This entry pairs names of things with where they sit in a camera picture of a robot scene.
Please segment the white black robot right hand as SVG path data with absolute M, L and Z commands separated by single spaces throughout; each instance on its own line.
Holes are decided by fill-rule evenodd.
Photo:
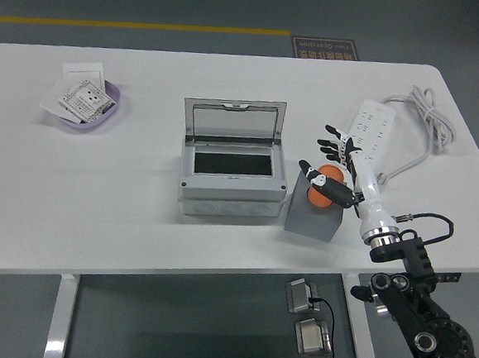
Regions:
M 383 208 L 381 192 L 366 152 L 355 146 L 353 139 L 334 126 L 327 125 L 328 133 L 336 141 L 318 140 L 321 151 L 350 173 L 353 187 L 341 184 L 314 169 L 306 160 L 299 167 L 313 189 L 342 208 L 354 207 L 361 219 L 361 239 L 370 248 L 388 246 L 399 241 L 395 219 Z

